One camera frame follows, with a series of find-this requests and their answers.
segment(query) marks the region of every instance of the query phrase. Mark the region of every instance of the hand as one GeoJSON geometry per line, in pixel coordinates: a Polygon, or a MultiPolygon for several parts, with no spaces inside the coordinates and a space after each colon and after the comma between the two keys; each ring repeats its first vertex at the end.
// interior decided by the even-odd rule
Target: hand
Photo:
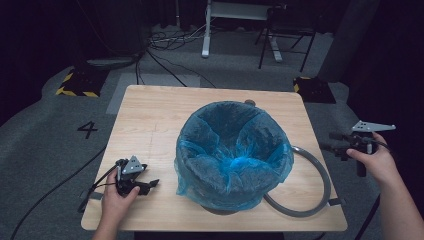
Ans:
{"type": "Polygon", "coordinates": [[[106,185],[102,199],[102,219],[116,221],[118,225],[127,214],[131,204],[137,198],[140,187],[133,188],[126,197],[122,197],[119,195],[114,184],[116,174],[117,169],[114,169],[107,176],[106,184],[108,185],[106,185]]]}
{"type": "MultiPolygon", "coordinates": [[[[386,140],[377,133],[373,133],[373,137],[379,142],[386,143],[386,140]]],[[[378,145],[377,151],[372,155],[355,149],[348,149],[346,153],[350,157],[362,162],[380,186],[389,183],[395,176],[399,175],[392,155],[387,148],[381,145],[378,145]]]]}

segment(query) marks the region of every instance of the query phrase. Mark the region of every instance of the wooden table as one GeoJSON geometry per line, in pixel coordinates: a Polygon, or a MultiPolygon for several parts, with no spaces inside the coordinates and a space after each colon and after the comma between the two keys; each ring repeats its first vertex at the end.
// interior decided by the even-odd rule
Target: wooden table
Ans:
{"type": "MultiPolygon", "coordinates": [[[[300,95],[228,89],[129,86],[113,127],[97,179],[116,160],[136,155],[148,164],[138,181],[160,179],[148,196],[140,196],[121,226],[132,231],[344,231],[347,228],[340,205],[328,206],[314,216],[293,218],[277,212],[264,200],[255,208],[231,215],[215,215],[186,197],[176,195],[174,170],[177,137],[188,117],[200,107],[217,101],[251,99],[266,110],[286,132],[292,145],[304,148],[325,166],[317,139],[300,95]]],[[[323,193],[317,170],[295,155],[294,166],[283,184],[270,195],[295,210],[315,207],[323,193]]],[[[332,186],[331,198],[337,198],[332,186]]],[[[97,228],[101,203],[90,200],[82,227],[97,228]]]]}

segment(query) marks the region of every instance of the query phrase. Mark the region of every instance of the gray carpet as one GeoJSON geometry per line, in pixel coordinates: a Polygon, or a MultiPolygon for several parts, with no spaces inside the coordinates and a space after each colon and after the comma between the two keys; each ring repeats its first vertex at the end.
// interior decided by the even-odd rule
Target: gray carpet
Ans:
{"type": "MultiPolygon", "coordinates": [[[[299,73],[302,55],[284,54],[283,62],[276,63],[271,51],[266,52],[259,70],[261,45],[254,45],[256,36],[256,32],[243,31],[215,33],[208,59],[201,58],[201,39],[173,51],[151,51],[201,74],[161,61],[175,74],[190,76],[191,84],[198,87],[210,88],[212,82],[217,88],[293,92],[295,77],[314,77],[318,73],[332,41],[330,35],[318,35],[305,70],[299,73]]],[[[290,46],[290,41],[279,39],[279,45],[290,46]]],[[[69,69],[49,79],[42,90],[43,98],[0,129],[0,239],[10,238],[18,221],[40,197],[83,166],[107,143],[122,90],[135,82],[135,66],[130,66],[109,73],[99,98],[55,95],[69,69]],[[86,139],[86,133],[77,129],[90,121],[98,131],[86,139]]],[[[166,79],[172,81],[148,55],[141,59],[140,70],[147,84],[156,82],[149,82],[149,75],[167,75],[166,79]]],[[[340,83],[329,85],[336,104],[306,103],[305,106],[318,141],[332,144],[329,132],[350,133],[358,119],[346,105],[347,87],[340,83]]],[[[327,233],[323,239],[354,239],[378,191],[370,176],[356,176],[354,161],[341,162],[328,152],[323,155],[335,189],[346,201],[343,211],[348,222],[346,231],[327,233]]],[[[78,196],[93,183],[100,160],[101,156],[44,199],[22,224],[16,239],[91,238],[92,232],[83,230],[80,225],[82,215],[77,213],[77,208],[81,200],[78,196]]],[[[285,236],[286,239],[313,239],[319,234],[288,232],[285,236]]],[[[132,236],[130,232],[122,232],[118,239],[132,239],[132,236]]],[[[379,214],[363,239],[382,239],[379,214]]]]}

